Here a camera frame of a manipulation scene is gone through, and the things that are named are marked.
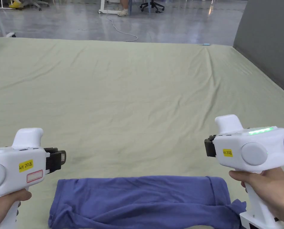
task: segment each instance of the green led light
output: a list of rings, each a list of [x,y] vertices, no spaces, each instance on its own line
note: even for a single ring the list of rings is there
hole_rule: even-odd
[[[264,132],[271,131],[271,130],[273,130],[273,127],[269,127],[265,129],[258,129],[258,130],[250,131],[248,133],[249,135],[253,135],[253,134],[258,134],[258,133],[264,133]]]

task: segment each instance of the white shoe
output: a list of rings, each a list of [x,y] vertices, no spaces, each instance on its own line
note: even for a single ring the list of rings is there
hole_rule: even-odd
[[[122,10],[122,11],[118,12],[117,15],[118,15],[118,16],[121,16],[121,17],[123,17],[123,16],[128,16],[128,15],[129,15],[129,14],[128,14],[128,9]]]

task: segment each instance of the red-bordered label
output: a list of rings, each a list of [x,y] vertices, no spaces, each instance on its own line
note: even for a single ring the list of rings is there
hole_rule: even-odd
[[[43,170],[39,170],[39,171],[36,171],[34,173],[28,174],[26,181],[27,181],[27,183],[30,183],[32,181],[41,179],[42,177],[43,177]]]

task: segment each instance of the controller grip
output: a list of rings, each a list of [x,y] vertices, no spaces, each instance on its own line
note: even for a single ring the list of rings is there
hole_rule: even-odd
[[[267,205],[255,193],[253,188],[247,183],[245,183],[245,186],[252,208],[251,211],[240,214],[243,227],[258,229],[284,228],[284,222],[277,221],[277,218],[272,215]]]
[[[16,229],[16,214],[18,211],[19,201],[16,201],[9,209],[6,217],[0,224],[0,229]]]

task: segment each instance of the mattress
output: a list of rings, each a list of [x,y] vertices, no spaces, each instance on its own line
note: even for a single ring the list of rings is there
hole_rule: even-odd
[[[30,188],[18,228],[47,228],[65,178],[218,176],[231,200],[248,201],[230,168],[206,156],[226,114],[284,127],[284,91],[232,47],[0,38],[0,146],[41,127],[42,147],[67,152]]]

